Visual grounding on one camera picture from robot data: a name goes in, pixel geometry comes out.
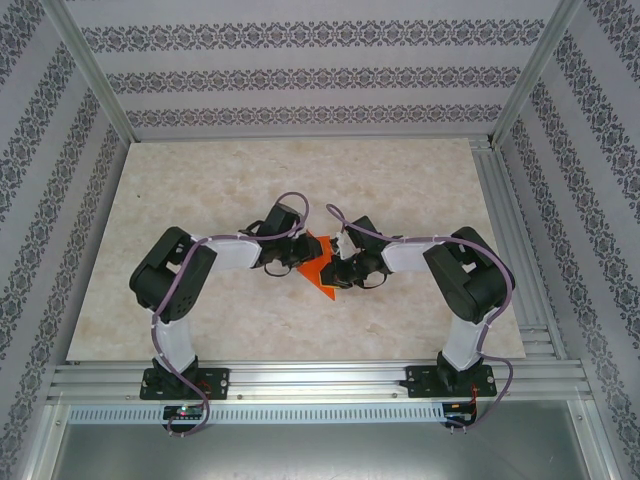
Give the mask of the orange paper sheet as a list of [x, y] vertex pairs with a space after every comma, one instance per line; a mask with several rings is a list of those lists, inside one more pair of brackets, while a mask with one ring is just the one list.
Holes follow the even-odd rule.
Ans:
[[324, 293], [330, 300], [335, 301], [337, 288], [325, 285], [321, 280], [321, 271], [328, 266], [332, 260], [333, 251], [330, 242], [331, 237], [329, 235], [316, 236], [310, 231], [307, 232], [307, 235], [311, 239], [319, 242], [321, 253], [318, 257], [305, 261], [297, 268], [297, 271], [312, 285]]

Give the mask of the right controller circuit board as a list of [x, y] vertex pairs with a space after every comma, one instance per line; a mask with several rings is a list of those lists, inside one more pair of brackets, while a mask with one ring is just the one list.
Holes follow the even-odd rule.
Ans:
[[475, 403], [446, 403], [443, 405], [446, 418], [459, 423], [473, 423], [477, 418], [477, 405]]

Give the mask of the controller circuit board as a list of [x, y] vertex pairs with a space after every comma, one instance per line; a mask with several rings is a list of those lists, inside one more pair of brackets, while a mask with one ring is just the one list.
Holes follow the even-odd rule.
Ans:
[[443, 405], [446, 418], [459, 423], [473, 423], [477, 418], [477, 405], [475, 403], [446, 403]]
[[165, 421], [171, 419], [196, 421], [202, 419], [203, 411], [204, 409], [201, 406], [195, 405], [165, 406], [163, 419]]

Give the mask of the grey metal panel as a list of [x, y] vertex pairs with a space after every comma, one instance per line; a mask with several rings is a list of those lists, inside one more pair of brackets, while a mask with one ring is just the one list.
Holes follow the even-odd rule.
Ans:
[[53, 480], [591, 480], [577, 443], [550, 434], [451, 435], [433, 424], [72, 425]]

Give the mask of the left controller circuit board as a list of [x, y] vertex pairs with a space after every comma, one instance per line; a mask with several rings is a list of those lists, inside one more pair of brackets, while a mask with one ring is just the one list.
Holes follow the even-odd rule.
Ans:
[[204, 409], [201, 406], [195, 405], [165, 406], [163, 419], [165, 421], [171, 419], [196, 421], [202, 419], [203, 411]]

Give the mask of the long aluminium mounting rail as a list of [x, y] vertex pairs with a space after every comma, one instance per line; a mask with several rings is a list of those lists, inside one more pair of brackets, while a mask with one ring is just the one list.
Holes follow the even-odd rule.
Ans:
[[[407, 402], [408, 366], [417, 361], [205, 362], [230, 371], [229, 403]], [[582, 363], [553, 357], [489, 364], [507, 400], [574, 400], [593, 397]], [[66, 404], [138, 403], [148, 362], [75, 362], [54, 369], [46, 400]]]

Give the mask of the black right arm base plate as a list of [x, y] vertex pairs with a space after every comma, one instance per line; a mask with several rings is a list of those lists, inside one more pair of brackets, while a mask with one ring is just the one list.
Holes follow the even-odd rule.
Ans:
[[399, 384], [407, 389], [410, 398], [471, 397], [473, 392], [481, 398], [497, 395], [493, 370], [489, 365], [465, 372], [457, 372], [436, 365], [415, 365], [405, 369], [406, 379]]

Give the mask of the aluminium side rail profile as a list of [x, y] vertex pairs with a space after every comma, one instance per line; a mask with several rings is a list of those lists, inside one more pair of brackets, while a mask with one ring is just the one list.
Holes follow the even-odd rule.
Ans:
[[568, 358], [502, 158], [486, 140], [469, 141], [500, 258], [515, 276], [512, 305], [525, 352]]

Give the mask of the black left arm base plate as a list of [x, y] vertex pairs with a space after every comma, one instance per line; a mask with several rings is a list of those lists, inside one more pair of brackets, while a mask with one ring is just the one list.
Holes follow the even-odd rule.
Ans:
[[[188, 381], [208, 400], [226, 400], [229, 387], [228, 369], [199, 368], [186, 372]], [[172, 373], [160, 368], [144, 370], [139, 391], [141, 400], [201, 400], [201, 395]]]

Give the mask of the aluminium frame post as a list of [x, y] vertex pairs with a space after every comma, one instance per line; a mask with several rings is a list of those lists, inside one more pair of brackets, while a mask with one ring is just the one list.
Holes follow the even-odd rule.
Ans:
[[557, 47], [581, 4], [582, 0], [558, 1], [549, 22], [541, 33], [538, 43], [496, 121], [495, 127], [490, 135], [490, 144], [494, 150], [497, 150], [504, 143], [526, 99], [551, 59], [554, 49]]
[[39, 1], [120, 139], [127, 145], [139, 143], [140, 139], [136, 135], [124, 108], [96, 60], [84, 34], [66, 6], [65, 0]]

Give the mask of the aluminium frame beam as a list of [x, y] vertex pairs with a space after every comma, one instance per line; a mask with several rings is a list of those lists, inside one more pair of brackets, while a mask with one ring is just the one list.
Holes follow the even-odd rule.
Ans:
[[593, 400], [568, 400], [574, 431], [590, 480], [619, 480], [619, 470]]
[[44, 407], [23, 480], [52, 480], [70, 410], [69, 405]]

